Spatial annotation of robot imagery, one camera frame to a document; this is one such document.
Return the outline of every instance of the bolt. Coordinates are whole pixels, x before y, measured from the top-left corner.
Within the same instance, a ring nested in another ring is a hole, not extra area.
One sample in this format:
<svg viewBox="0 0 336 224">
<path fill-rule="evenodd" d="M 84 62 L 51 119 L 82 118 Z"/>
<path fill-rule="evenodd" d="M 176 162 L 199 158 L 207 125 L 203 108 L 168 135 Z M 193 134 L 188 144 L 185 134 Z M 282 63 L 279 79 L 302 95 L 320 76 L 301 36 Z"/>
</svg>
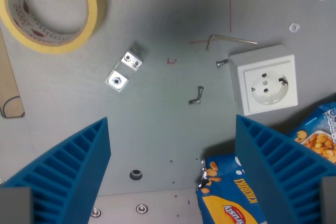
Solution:
<svg viewBox="0 0 336 224">
<path fill-rule="evenodd" d="M 220 68 L 222 65 L 229 63 L 228 59 L 216 61 L 217 67 Z"/>
<path fill-rule="evenodd" d="M 189 104 L 201 103 L 202 92 L 204 88 L 202 86 L 198 86 L 197 88 L 198 88 L 198 97 L 194 100 L 190 100 Z"/>
</svg>

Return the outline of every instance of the snack bag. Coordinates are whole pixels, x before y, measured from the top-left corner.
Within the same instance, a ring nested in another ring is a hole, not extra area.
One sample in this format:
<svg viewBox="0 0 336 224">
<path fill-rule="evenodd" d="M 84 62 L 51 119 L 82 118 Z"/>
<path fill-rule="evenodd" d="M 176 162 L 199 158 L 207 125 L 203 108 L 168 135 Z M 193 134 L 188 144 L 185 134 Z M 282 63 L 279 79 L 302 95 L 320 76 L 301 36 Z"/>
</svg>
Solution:
<svg viewBox="0 0 336 224">
<path fill-rule="evenodd" d="M 266 223 L 234 154 L 211 157 L 202 163 L 202 184 L 196 193 L 204 224 Z"/>
<path fill-rule="evenodd" d="M 288 135 L 322 157 L 336 163 L 336 102 L 319 106 Z"/>
</svg>

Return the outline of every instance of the electrical socket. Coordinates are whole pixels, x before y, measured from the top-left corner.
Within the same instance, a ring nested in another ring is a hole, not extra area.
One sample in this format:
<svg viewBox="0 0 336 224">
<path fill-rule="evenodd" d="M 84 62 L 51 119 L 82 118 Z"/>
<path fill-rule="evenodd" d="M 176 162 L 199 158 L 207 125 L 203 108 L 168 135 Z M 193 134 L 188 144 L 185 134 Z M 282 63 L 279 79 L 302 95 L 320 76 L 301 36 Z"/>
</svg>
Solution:
<svg viewBox="0 0 336 224">
<path fill-rule="evenodd" d="M 236 102 L 244 115 L 298 105 L 295 57 L 282 45 L 229 56 Z"/>
</svg>

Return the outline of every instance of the yellow tape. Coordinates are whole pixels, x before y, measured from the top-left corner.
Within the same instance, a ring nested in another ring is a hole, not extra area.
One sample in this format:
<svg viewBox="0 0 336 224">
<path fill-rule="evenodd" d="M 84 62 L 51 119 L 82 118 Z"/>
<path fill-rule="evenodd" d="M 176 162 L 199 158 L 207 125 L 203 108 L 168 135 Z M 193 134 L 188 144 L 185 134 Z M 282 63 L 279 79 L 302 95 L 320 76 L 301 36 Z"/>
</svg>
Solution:
<svg viewBox="0 0 336 224">
<path fill-rule="evenodd" d="M 105 0 L 86 1 L 86 23 L 76 34 L 58 34 L 43 26 L 31 13 L 28 0 L 0 0 L 0 16 L 7 29 L 25 46 L 39 52 L 61 54 L 83 45 L 103 21 Z"/>
</svg>

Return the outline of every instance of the peanut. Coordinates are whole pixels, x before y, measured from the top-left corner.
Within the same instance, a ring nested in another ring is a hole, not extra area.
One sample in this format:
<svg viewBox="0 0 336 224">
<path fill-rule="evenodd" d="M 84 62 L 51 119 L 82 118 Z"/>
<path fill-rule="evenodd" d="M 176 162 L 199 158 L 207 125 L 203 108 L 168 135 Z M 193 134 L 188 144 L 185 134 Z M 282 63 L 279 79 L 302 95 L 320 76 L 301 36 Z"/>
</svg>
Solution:
<svg viewBox="0 0 336 224">
<path fill-rule="evenodd" d="M 321 133 L 317 136 L 317 138 L 320 138 L 320 137 L 327 137 L 327 135 L 325 135 L 324 133 Z"/>
<path fill-rule="evenodd" d="M 323 155 L 325 157 L 332 157 L 332 156 L 334 156 L 334 152 L 331 151 L 331 150 L 326 150 L 326 151 L 323 152 Z"/>
<path fill-rule="evenodd" d="M 310 141 L 315 140 L 316 138 L 317 138 L 317 135 L 314 134 L 314 135 L 312 135 L 312 136 L 310 137 Z"/>
<path fill-rule="evenodd" d="M 324 144 L 332 146 L 332 140 L 327 140 Z"/>
<path fill-rule="evenodd" d="M 317 149 L 316 152 L 317 152 L 318 154 L 322 154 L 326 149 L 327 149 L 327 148 L 325 148 L 325 147 L 320 147 L 320 148 Z"/>
<path fill-rule="evenodd" d="M 307 137 L 307 133 L 305 131 L 299 131 L 298 132 L 298 138 L 306 138 Z"/>
<path fill-rule="evenodd" d="M 327 141 L 327 138 L 326 137 L 319 137 L 318 139 L 316 139 L 316 142 L 317 143 L 324 143 L 325 141 Z"/>
<path fill-rule="evenodd" d="M 322 147 L 321 143 L 315 143 L 315 148 L 320 148 L 320 147 Z"/>
<path fill-rule="evenodd" d="M 313 141 L 313 142 L 310 142 L 309 144 L 307 144 L 307 147 L 312 149 L 314 145 L 315 145 L 315 142 Z"/>
<path fill-rule="evenodd" d="M 208 192 L 210 192 L 209 188 L 202 188 L 201 189 L 202 193 L 207 194 Z"/>
<path fill-rule="evenodd" d="M 222 178 L 209 178 L 209 180 L 219 182 L 222 181 Z"/>
<path fill-rule="evenodd" d="M 216 163 L 213 162 L 213 161 L 210 163 L 210 167 L 211 167 L 213 170 L 218 170 L 218 167 L 217 167 Z"/>
<path fill-rule="evenodd" d="M 328 160 L 331 161 L 331 162 L 333 162 L 333 163 L 336 163 L 336 156 L 332 156 Z"/>
<path fill-rule="evenodd" d="M 207 175 L 212 176 L 212 177 L 217 175 L 217 172 L 213 169 L 206 170 L 206 173 Z"/>
</svg>

